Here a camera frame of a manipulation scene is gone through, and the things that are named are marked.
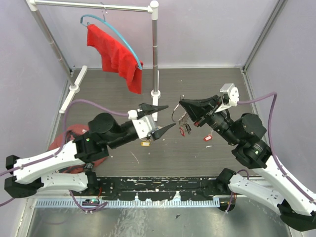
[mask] key ring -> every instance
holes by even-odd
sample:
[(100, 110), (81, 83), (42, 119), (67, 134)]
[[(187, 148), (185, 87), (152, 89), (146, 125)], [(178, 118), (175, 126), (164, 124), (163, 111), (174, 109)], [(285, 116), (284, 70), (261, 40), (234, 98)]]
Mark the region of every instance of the key ring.
[[(184, 95), (181, 95), (180, 96), (180, 100), (183, 100), (184, 99)], [(177, 104), (177, 106), (173, 109), (173, 112), (172, 112), (172, 115), (171, 115), (171, 119), (172, 119), (172, 121), (174, 121), (174, 122), (179, 122), (181, 119), (183, 119), (183, 117), (187, 114), (187, 112), (185, 112), (178, 120), (175, 120), (174, 118), (173, 118), (173, 115), (174, 115), (174, 112), (176, 111), (176, 109), (179, 107), (179, 105), (180, 104)]]

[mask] red cloth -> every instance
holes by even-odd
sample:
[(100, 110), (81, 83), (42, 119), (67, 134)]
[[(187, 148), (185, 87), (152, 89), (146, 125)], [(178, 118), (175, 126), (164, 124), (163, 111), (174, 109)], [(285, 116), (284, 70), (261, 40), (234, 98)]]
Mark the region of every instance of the red cloth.
[[(70, 127), (67, 128), (67, 131), (72, 131), (74, 134), (76, 135), (83, 135), (85, 132), (87, 132), (89, 130), (89, 127), (88, 126), (85, 126), (85, 125), (81, 125), (81, 124), (75, 124), (75, 125), (72, 125)], [(54, 142), (50, 145), (50, 147), (48, 148), (48, 150), (54, 150), (58, 147), (61, 146), (63, 142), (63, 134), (59, 135), (55, 140)], [(96, 160), (94, 162), (92, 162), (94, 164), (93, 167), (97, 167), (99, 164), (101, 164), (104, 160), (106, 159), (106, 157), (104, 158), (101, 158), (99, 160)], [(85, 165), (78, 165), (77, 167), (76, 166), (70, 166), (64, 170), (61, 170), (60, 172), (62, 173), (66, 173), (67, 171), (70, 171), (70, 173), (72, 174), (76, 174), (76, 173), (80, 173), (80, 172), (83, 172), (83, 168), (84, 168)]]
[(118, 73), (126, 79), (131, 92), (142, 93), (142, 70), (133, 54), (116, 39), (100, 30), (96, 25), (87, 26), (87, 46), (92, 46), (101, 55), (102, 70), (104, 72)]

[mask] red towel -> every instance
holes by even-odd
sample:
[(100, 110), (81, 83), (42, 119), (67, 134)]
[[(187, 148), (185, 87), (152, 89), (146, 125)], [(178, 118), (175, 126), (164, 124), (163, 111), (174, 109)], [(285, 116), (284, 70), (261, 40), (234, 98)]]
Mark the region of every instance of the red towel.
[(87, 26), (87, 46), (92, 46), (101, 55), (102, 70), (104, 72), (118, 73), (126, 79), (131, 92), (142, 93), (142, 70), (133, 54), (116, 39), (100, 30), (97, 26)]

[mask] white pole base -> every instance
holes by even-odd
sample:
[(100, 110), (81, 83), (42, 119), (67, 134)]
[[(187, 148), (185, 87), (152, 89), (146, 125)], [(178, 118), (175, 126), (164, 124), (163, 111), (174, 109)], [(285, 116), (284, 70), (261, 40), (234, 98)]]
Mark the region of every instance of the white pole base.
[[(152, 99), (153, 99), (153, 105), (158, 106), (158, 99), (161, 97), (160, 91), (155, 93), (152, 90), (152, 92), (150, 94), (151, 94)], [(158, 120), (158, 113), (153, 113), (152, 116), (153, 116), (154, 121), (157, 122), (157, 120)]]
[(85, 76), (85, 74), (88, 71), (88, 67), (84, 65), (75, 81), (74, 86), (69, 86), (69, 94), (67, 95), (62, 107), (59, 110), (59, 113), (64, 114), (69, 104), (72, 102), (72, 100), (75, 97), (75, 94), (80, 91), (80, 84)]

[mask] cable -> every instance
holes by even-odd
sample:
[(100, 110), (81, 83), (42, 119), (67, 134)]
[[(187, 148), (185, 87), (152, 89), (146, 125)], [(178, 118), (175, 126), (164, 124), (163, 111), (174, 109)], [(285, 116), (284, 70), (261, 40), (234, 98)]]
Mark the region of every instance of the cable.
[[(9, 169), (9, 170), (7, 170), (7, 171), (1, 172), (1, 173), (0, 173), (0, 177), (1, 177), (1, 176), (4, 176), (4, 175), (6, 175), (6, 174), (8, 174), (8, 173), (10, 173), (10, 172), (13, 172), (13, 171), (15, 171), (15, 170), (18, 170), (18, 169), (21, 169), (21, 168), (24, 168), (24, 167), (28, 167), (28, 166), (33, 165), (33, 164), (40, 163), (40, 162), (42, 162), (42, 161), (48, 160), (48, 159), (53, 158), (53, 157), (55, 157), (56, 155), (58, 155), (58, 154), (63, 150), (63, 147), (64, 147), (64, 145), (65, 145), (65, 143), (66, 143), (66, 137), (67, 137), (67, 134), (68, 134), (67, 131), (66, 131), (66, 130), (67, 130), (67, 128), (66, 128), (66, 121), (67, 121), (67, 117), (68, 117), (69, 110), (70, 110), (71, 106), (74, 105), (74, 104), (76, 104), (76, 103), (86, 103), (86, 104), (90, 104), (90, 105), (93, 105), (93, 106), (95, 106), (95, 107), (97, 107), (97, 108), (99, 108), (99, 109), (101, 109), (101, 110), (103, 110), (103, 111), (105, 111), (105, 112), (108, 112), (109, 114), (117, 115), (117, 116), (122, 116), (122, 117), (128, 117), (128, 113), (120, 113), (120, 112), (112, 111), (112, 110), (109, 110), (109, 109), (107, 109), (107, 108), (105, 108), (105, 107), (103, 107), (103, 106), (101, 106), (101, 105), (98, 105), (98, 104), (92, 102), (92, 101), (89, 101), (89, 100), (84, 100), (84, 99), (77, 99), (77, 100), (74, 100), (73, 102), (71, 102), (71, 103), (69, 104), (69, 106), (68, 106), (67, 109), (65, 110), (65, 115), (64, 115), (64, 118), (63, 118), (63, 131), (64, 131), (64, 132), (63, 132), (63, 141), (62, 141), (62, 143), (61, 143), (62, 145), (59, 147), (59, 149), (56, 151), (56, 153), (54, 153), (54, 154), (52, 154), (52, 155), (49, 155), (49, 156), (47, 156), (47, 157), (44, 157), (44, 158), (42, 158), (42, 159), (38, 159), (38, 160), (35, 160), (35, 161), (32, 161), (32, 162), (23, 164), (23, 165), (21, 165), (21, 167), (15, 167), (15, 168)], [(11, 201), (13, 201), (13, 200), (14, 200), (14, 198), (11, 198), (11, 199), (9, 199), (8, 201), (5, 201), (4, 203), (0, 203), (0, 207), (1, 207), (1, 206), (4, 206), (4, 205), (6, 205), (6, 204), (8, 204), (9, 202), (11, 202)]]
[(5, 201), (4, 203), (0, 203), (0, 207), (7, 205), (8, 203), (12, 202), (13, 200), (15, 200), (15, 198), (10, 198), (8, 201)]
[(277, 100), (277, 93), (276, 92), (271, 92), (267, 95), (261, 96), (259, 98), (253, 99), (253, 100), (247, 100), (247, 101), (238, 101), (237, 104), (239, 105), (246, 105), (246, 104), (251, 104), (251, 103), (255, 103), (261, 100), (264, 100), (268, 97), (273, 96), (273, 100), (271, 103), (271, 107), (270, 107), (270, 112), (269, 112), (269, 119), (268, 119), (268, 138), (269, 138), (269, 144), (270, 144), (270, 148), (271, 148), (271, 153), (272, 153), (272, 157), (273, 160), (275, 161), (277, 167), (279, 168), (279, 170), (281, 171), (281, 173), (283, 174), (284, 177), (287, 178), (288, 181), (290, 181), (290, 183), (297, 188), (298, 191), (300, 191), (301, 194), (303, 194), (310, 202), (316, 204), (316, 202), (314, 201), (314, 199), (309, 196), (297, 183), (295, 183), (295, 181), (293, 179), (291, 179), (291, 177), (289, 177), (286, 173), (286, 171), (283, 169), (282, 165), (280, 164), (277, 155), (276, 155), (276, 151), (272, 142), (272, 135), (271, 135), (271, 120), (272, 120), (272, 113), (273, 113), (273, 109), (275, 107), (275, 103)]
[(85, 211), (85, 212), (86, 212), (86, 211), (92, 211), (92, 212), (100, 211), (100, 210), (103, 209), (103, 207), (105, 207), (105, 206), (108, 204), (107, 202), (105, 202), (105, 203), (100, 204), (100, 205), (97, 205), (96, 207), (93, 207), (93, 208), (85, 208), (85, 207), (80, 206), (80, 204), (79, 204), (79, 202), (76, 200), (76, 198), (75, 198), (73, 192), (70, 191), (70, 190), (69, 190), (69, 192), (70, 192), (70, 195), (71, 195), (71, 197), (73, 198), (75, 204), (77, 205), (77, 207), (79, 207), (82, 211)]
[(100, 187), (100, 188), (99, 188), (98, 200), (99, 200), (99, 197), (100, 197), (101, 193), (102, 193), (102, 188)]
[[(246, 172), (246, 174), (247, 174), (247, 179), (249, 180), (249, 172), (248, 172), (246, 169), (241, 169), (241, 170), (237, 171), (237, 174), (239, 174), (239, 173), (242, 172), (242, 171)], [(229, 200), (228, 207), (227, 207), (226, 210), (225, 210), (226, 213), (228, 213), (229, 208), (231, 208), (231, 205), (232, 205), (232, 202), (233, 202), (233, 196), (234, 196), (234, 192), (231, 192), (231, 198), (230, 198), (230, 200)]]

